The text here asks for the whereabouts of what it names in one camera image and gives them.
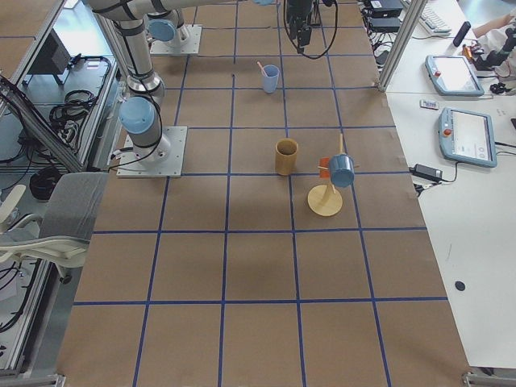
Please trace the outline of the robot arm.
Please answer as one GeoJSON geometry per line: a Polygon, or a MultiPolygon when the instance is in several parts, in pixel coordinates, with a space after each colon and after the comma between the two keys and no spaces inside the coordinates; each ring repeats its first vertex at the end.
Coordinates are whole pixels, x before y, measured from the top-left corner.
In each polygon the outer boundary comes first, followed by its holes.
{"type": "Polygon", "coordinates": [[[182,10],[219,4],[216,1],[88,1],[94,14],[110,22],[115,37],[110,42],[120,50],[127,66],[131,96],[122,104],[120,121],[132,141],[137,162],[158,164],[170,153],[160,117],[164,82],[156,72],[148,46],[147,28],[164,22],[171,40],[184,22],[182,10]]]}
{"type": "Polygon", "coordinates": [[[154,40],[172,46],[184,45],[190,38],[188,27],[184,24],[177,27],[168,19],[150,19],[148,21],[148,32],[154,40]]]}

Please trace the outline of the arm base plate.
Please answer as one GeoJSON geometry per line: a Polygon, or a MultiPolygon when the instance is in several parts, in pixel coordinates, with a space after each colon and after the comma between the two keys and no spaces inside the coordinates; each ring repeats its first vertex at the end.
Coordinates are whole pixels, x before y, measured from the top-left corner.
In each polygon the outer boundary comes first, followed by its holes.
{"type": "Polygon", "coordinates": [[[153,56],[197,55],[202,37],[202,25],[183,24],[176,28],[168,20],[153,20],[148,26],[153,56]]]}
{"type": "Polygon", "coordinates": [[[166,126],[155,151],[136,147],[124,152],[116,175],[120,178],[180,177],[188,127],[166,126]]]}

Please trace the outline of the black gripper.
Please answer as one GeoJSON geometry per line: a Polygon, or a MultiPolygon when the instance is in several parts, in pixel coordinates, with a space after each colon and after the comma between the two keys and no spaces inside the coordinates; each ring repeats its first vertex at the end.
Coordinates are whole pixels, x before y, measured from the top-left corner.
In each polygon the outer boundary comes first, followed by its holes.
{"type": "Polygon", "coordinates": [[[312,4],[318,1],[319,5],[332,7],[335,1],[319,0],[287,0],[285,2],[285,22],[291,31],[296,30],[296,41],[298,47],[305,47],[310,44],[312,28],[310,25],[310,13],[312,4]]]}

